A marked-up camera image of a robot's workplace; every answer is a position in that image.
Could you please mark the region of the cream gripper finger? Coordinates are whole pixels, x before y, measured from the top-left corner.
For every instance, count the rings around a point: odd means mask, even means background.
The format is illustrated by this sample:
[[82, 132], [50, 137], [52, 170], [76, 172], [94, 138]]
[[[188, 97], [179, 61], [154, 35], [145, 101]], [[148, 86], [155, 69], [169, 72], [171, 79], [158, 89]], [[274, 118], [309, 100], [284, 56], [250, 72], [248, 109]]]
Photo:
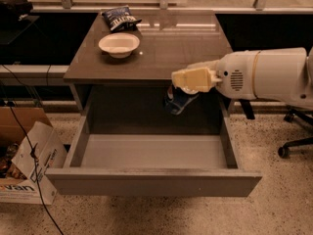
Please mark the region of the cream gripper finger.
[[188, 65], [188, 69], [207, 68], [212, 71], [215, 71], [218, 63], [219, 63], [218, 60], [198, 62]]
[[209, 68], [178, 70], [171, 75], [171, 79], [175, 88], [179, 87], [187, 93], [208, 92], [222, 81], [216, 72]]

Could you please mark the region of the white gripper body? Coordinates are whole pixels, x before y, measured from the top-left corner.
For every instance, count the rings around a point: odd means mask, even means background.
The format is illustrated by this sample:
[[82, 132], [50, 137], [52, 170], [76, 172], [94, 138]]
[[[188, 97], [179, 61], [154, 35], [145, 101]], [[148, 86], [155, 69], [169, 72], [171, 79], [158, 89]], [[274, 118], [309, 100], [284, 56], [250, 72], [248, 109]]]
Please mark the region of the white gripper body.
[[217, 64], [217, 74], [222, 79], [216, 89], [231, 99], [255, 99], [253, 93], [253, 65], [257, 51], [233, 52]]

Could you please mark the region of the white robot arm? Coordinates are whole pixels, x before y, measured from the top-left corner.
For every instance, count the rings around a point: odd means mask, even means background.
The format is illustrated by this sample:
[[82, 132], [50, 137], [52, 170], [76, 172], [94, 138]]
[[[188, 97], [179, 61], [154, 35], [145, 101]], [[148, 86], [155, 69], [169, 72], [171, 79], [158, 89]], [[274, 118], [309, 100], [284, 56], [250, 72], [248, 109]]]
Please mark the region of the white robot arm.
[[177, 70], [172, 84], [187, 94], [214, 88], [236, 100], [275, 100], [313, 110], [313, 57], [304, 48], [240, 51]]

